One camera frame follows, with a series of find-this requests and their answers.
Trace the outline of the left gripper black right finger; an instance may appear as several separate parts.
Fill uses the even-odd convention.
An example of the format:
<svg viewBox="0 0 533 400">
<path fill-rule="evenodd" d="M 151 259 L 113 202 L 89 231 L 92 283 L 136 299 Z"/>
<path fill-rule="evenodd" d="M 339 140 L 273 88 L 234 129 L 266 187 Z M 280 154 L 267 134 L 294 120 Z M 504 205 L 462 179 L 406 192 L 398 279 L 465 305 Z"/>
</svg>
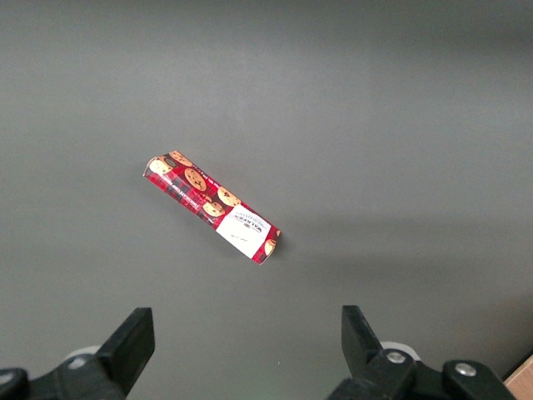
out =
<svg viewBox="0 0 533 400">
<path fill-rule="evenodd" d="M 330 399 L 512 399 L 503 381 L 486 365 L 454 359 L 440 371 L 399 348 L 384 348 L 361 309 L 344 306 L 341 346 L 351 376 Z"/>
</svg>

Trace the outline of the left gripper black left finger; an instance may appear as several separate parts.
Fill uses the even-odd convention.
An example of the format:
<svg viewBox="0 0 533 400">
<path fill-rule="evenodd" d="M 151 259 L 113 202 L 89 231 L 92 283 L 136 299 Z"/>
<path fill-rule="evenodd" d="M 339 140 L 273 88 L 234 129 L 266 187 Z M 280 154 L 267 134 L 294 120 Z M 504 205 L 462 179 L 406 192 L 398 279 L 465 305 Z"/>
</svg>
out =
<svg viewBox="0 0 533 400">
<path fill-rule="evenodd" d="M 78 349 L 41 377 L 3 368 L 1 398 L 125 399 L 154 350 L 152 310 L 138 307 L 102 345 Z"/>
</svg>

